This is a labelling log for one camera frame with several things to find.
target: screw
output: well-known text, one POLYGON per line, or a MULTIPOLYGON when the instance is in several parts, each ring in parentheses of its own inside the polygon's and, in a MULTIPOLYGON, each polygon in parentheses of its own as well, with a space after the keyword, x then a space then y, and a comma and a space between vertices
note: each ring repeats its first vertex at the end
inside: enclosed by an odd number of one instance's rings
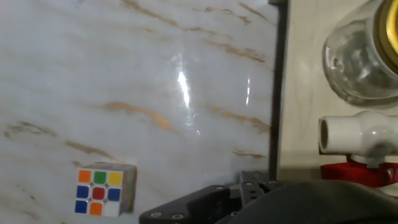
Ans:
POLYGON ((162 212, 154 212, 150 215, 151 217, 157 218, 162 216, 162 212))
POLYGON ((172 219, 181 219, 183 217, 184 217, 184 215, 182 215, 182 214, 175 214, 172 216, 172 219))

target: glass jar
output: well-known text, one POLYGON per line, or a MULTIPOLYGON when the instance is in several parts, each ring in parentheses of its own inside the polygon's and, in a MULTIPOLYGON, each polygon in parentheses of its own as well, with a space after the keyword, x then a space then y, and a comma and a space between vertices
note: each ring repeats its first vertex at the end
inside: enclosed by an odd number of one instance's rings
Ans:
POLYGON ((332 89, 348 103, 398 100, 398 0, 372 0, 349 13, 328 36, 323 67, 332 89))

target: black mount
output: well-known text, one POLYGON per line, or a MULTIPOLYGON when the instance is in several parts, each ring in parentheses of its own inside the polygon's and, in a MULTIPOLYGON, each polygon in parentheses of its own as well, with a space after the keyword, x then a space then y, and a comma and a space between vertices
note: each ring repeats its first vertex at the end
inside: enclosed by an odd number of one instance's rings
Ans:
POLYGON ((282 186, 261 172, 240 173, 240 184, 211 185, 192 194, 144 212, 140 224, 224 224, 247 204, 282 186))

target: rubik's cube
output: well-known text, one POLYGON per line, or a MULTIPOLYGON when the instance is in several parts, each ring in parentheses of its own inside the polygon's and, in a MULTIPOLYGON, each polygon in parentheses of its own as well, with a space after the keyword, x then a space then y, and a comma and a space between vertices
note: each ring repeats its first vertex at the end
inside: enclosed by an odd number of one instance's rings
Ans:
POLYGON ((137 169, 134 165, 95 162, 79 169, 75 213, 118 217, 131 212, 137 169))

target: pipe fitting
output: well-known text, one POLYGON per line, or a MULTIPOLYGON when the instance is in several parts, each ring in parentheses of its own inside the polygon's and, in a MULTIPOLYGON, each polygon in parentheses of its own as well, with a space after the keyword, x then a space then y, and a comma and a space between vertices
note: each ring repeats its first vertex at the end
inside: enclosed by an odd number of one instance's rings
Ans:
POLYGON ((363 111, 354 116, 319 120, 319 146, 325 154, 352 154, 352 159, 377 168, 386 155, 398 152, 398 116, 363 111))

